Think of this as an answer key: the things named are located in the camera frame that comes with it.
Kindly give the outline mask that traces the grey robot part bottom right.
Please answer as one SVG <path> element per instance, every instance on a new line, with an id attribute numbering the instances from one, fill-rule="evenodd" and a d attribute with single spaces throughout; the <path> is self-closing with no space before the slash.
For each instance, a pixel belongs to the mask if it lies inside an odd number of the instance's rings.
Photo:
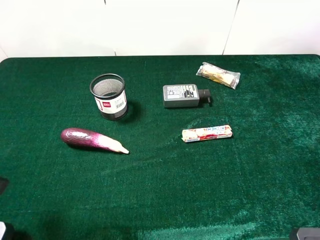
<path id="1" fill-rule="evenodd" d="M 319 227 L 300 227 L 294 228 L 290 235 L 290 240 L 320 240 Z"/>

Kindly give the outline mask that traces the purple toy eggplant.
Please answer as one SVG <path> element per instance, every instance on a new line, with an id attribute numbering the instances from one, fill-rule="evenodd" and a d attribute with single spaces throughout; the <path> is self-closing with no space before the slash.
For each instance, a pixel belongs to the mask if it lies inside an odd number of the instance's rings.
<path id="1" fill-rule="evenodd" d="M 119 141 L 87 129 L 66 128 L 61 132 L 60 137 L 66 144 L 76 147 L 97 148 L 122 154 L 130 153 Z"/>

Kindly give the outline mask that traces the black mesh pen holder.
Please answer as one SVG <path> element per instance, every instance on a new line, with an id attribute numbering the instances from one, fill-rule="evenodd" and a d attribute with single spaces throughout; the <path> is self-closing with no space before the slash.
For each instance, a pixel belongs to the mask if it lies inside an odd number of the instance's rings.
<path id="1" fill-rule="evenodd" d="M 109 121 L 123 118 L 128 112 L 124 79 L 114 73 L 94 78 L 89 89 L 94 96 L 100 114 Z"/>

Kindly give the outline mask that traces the dark robot part bottom left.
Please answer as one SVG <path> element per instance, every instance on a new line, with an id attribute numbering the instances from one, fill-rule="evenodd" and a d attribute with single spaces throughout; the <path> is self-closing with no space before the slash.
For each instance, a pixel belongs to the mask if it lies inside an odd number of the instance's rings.
<path id="1" fill-rule="evenodd" d="M 0 222 L 0 240 L 29 240 L 30 236 L 22 231 L 15 230 L 13 225 Z"/>

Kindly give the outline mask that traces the Hi-Chew candy stick pack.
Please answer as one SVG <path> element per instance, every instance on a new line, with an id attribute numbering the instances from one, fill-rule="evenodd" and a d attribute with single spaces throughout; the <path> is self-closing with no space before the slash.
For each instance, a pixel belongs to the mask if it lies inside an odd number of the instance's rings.
<path id="1" fill-rule="evenodd" d="M 231 138 L 232 136 L 232 128 L 229 125 L 221 125 L 195 129 L 184 129 L 182 131 L 181 139 L 185 143 L 191 143 L 206 140 Z"/>

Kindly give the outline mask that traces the clear wrapped snack packet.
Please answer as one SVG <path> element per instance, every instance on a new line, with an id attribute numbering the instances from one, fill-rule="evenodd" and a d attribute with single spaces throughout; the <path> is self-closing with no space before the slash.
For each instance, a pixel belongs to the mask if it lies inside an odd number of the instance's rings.
<path id="1" fill-rule="evenodd" d="M 196 75 L 234 90 L 236 89 L 241 77 L 240 72 L 228 71 L 208 62 L 202 63 Z"/>

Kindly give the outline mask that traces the grey pump bottle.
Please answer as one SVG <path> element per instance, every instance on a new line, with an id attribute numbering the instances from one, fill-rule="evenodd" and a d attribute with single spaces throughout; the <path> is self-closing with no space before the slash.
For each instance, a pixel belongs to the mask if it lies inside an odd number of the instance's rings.
<path id="1" fill-rule="evenodd" d="M 209 89 L 199 89 L 195 84 L 164 85 L 163 105 L 165 108 L 192 108 L 200 103 L 211 103 Z"/>

